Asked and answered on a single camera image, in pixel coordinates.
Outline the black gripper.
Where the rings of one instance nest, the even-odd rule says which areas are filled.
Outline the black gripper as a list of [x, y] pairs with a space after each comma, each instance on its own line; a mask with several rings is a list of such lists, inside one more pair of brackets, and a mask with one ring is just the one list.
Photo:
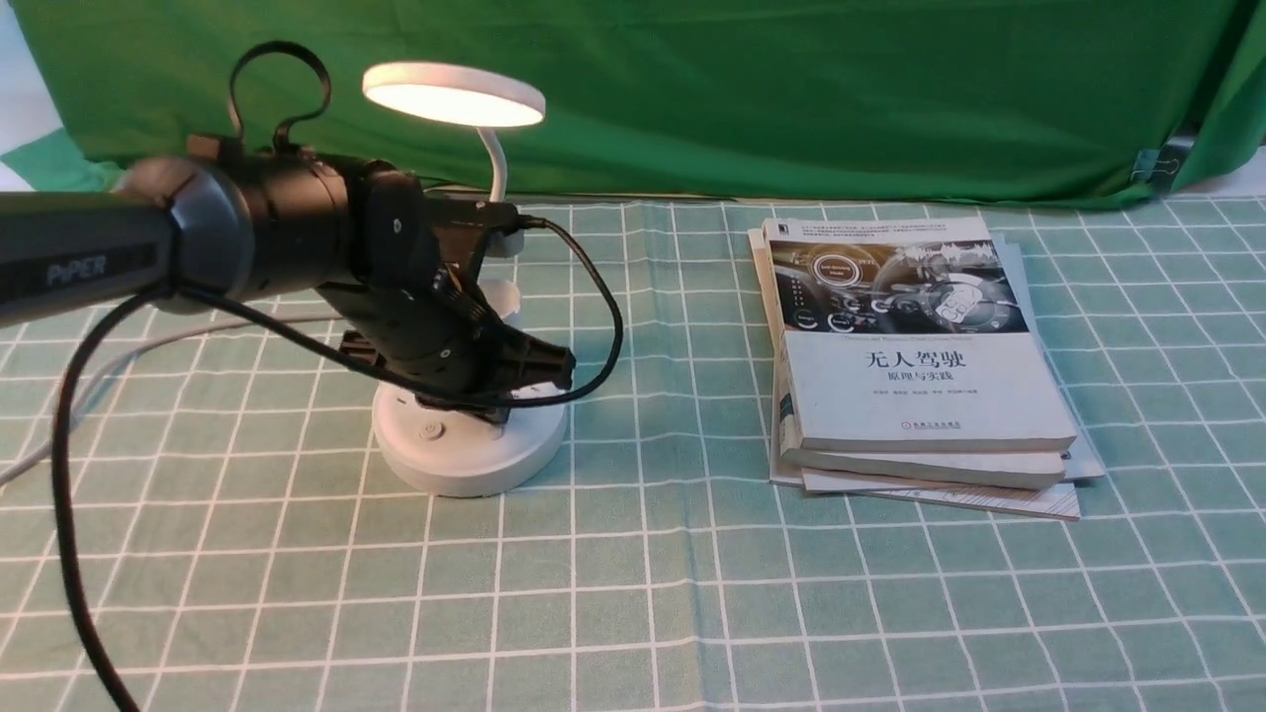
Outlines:
[[476, 281], [410, 293], [327, 283], [316, 295], [373, 350], [368, 364], [410, 383], [422, 405], [499, 410], [529, 386], [573, 388], [573, 351], [506, 324]]

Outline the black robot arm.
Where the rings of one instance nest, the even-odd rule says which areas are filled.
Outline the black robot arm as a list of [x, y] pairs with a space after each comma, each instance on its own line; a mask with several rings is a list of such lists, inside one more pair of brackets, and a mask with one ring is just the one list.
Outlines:
[[157, 156], [111, 193], [3, 195], [3, 326], [147, 293], [168, 312], [314, 290], [368, 342], [370, 378], [438, 408], [573, 386], [568, 348], [511, 327], [479, 285], [517, 207], [428, 196], [381, 161]]

